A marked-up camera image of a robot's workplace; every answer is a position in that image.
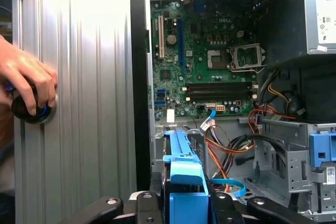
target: ram slot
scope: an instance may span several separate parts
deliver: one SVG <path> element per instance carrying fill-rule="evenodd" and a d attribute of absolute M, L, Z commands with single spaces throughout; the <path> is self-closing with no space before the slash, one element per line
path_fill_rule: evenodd
<path fill-rule="evenodd" d="M 163 29 L 163 16 L 159 16 L 159 58 L 164 58 L 164 29 Z"/>
<path fill-rule="evenodd" d="M 244 100 L 252 97 L 251 83 L 199 83 L 187 84 L 186 97 L 191 101 Z"/>
<path fill-rule="evenodd" d="M 181 19 L 178 19 L 177 22 L 177 43 L 179 48 L 178 60 L 183 70 L 186 70 L 186 63 L 184 57 L 184 39 L 183 39 L 183 23 Z"/>

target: green motherboard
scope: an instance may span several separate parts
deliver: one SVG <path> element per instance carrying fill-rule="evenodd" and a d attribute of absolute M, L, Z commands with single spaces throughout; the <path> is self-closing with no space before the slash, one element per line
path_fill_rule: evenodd
<path fill-rule="evenodd" d="M 155 117 L 246 115 L 254 107 L 264 51 L 251 17 L 196 12 L 183 2 L 152 2 Z"/>

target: hand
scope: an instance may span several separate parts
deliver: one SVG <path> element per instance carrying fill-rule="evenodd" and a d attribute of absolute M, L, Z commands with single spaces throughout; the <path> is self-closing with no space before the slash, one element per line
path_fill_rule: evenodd
<path fill-rule="evenodd" d="M 35 115 L 36 102 L 26 78 L 36 87 L 39 107 L 42 108 L 46 103 L 50 107 L 56 105 L 56 72 L 0 36 L 0 104 L 12 104 L 12 99 L 3 88 L 5 82 L 10 81 L 21 94 L 28 112 Z"/>

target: ribbed metal panel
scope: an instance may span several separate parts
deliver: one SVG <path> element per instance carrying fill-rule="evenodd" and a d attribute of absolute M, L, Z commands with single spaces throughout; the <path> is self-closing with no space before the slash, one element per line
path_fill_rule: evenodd
<path fill-rule="evenodd" d="M 58 69 L 45 125 L 15 122 L 17 223 L 136 190 L 130 0 L 13 0 L 13 39 Z"/>

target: black knob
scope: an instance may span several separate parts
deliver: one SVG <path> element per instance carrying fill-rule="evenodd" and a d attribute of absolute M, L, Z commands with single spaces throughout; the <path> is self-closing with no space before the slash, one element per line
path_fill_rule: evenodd
<path fill-rule="evenodd" d="M 22 96 L 17 96 L 12 103 L 12 113 L 17 118 L 24 120 L 26 123 L 36 124 L 43 123 L 50 115 L 51 108 L 48 105 L 45 105 L 43 108 L 40 108 L 37 105 L 37 93 L 34 92 L 34 98 L 36 101 L 36 115 L 30 115 L 25 101 Z"/>

